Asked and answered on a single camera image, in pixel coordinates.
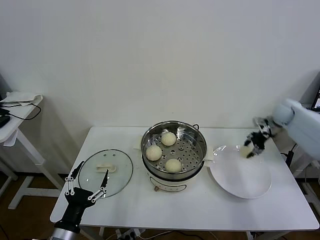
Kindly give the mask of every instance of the glass pot lid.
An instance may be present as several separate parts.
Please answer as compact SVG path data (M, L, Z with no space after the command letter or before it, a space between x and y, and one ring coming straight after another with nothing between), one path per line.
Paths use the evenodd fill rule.
M116 149L99 151L82 165L78 176L80 188L95 193L100 189L107 170L109 170L107 192L102 198L113 196L125 188L131 179L133 164L123 151Z

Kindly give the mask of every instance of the white cloth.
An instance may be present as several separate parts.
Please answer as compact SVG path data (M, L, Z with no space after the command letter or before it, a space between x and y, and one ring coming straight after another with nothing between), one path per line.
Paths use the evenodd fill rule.
M40 94L30 93L30 92L20 92L20 91L13 91L7 92L6 98L1 100L1 103L8 103L10 104L21 104L22 106L29 105L35 103L38 99L41 99L42 96Z

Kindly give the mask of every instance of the white table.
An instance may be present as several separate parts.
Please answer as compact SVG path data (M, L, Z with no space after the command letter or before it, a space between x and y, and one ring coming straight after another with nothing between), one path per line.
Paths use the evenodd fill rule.
M142 163L141 152L133 149L146 127L92 127L72 167L94 153L119 149L133 163L128 185L118 194L100 199L87 208L82 226L176 229L199 231L261 231L257 239L274 239L289 231L315 230L319 223L272 140L263 153L271 172L272 187L257 199L241 199L224 191L204 167L194 182L179 193L155 192ZM240 145L254 129L201 128L207 145ZM51 213L61 219L67 207L66 185Z
M42 100L42 97L38 99L35 105L38 105ZM11 114L19 116L23 119L35 109L33 105L15 106L15 107L3 107L8 109ZM24 146L22 149L32 162L41 170L41 172L58 188L58 189L43 189L43 188L29 188L29 184L33 180L33 176L27 176L22 183L21 187L13 197L8 209L16 209L23 196L41 196L41 197L58 197L61 189L64 185L64 181L59 175L52 170L48 162L41 156L36 148L29 142L26 136L19 130L20 124L24 120L10 116L10 121L0 128L0 143L9 139L12 134L17 131L17 140ZM3 150L0 150L0 155L4 159L9 159ZM0 170L2 170L7 176L8 180L2 188L6 188L11 180L16 180L18 177L3 163L0 163Z

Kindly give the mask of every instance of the perforated steamer tray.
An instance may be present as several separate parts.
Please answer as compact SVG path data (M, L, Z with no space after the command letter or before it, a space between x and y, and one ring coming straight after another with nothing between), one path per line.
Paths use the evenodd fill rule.
M172 132L176 135L174 145L165 146L161 143L161 136L165 132ZM162 150L162 156L157 161L149 161L146 157L146 150L152 145L157 145ZM203 135L195 127L183 122L166 121L157 123L148 129L142 137L141 152L146 168L157 177L169 181L182 181L193 176L202 168L203 159L207 153L207 144ZM182 164L182 171L167 172L165 164L169 159L178 159Z

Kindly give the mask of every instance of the white plate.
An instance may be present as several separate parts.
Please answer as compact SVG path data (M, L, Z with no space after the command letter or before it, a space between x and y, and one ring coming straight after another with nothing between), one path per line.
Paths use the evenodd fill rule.
M264 157L243 158L240 146L221 146L213 152L210 171L216 182L227 192L243 198L263 196L271 187L271 174Z

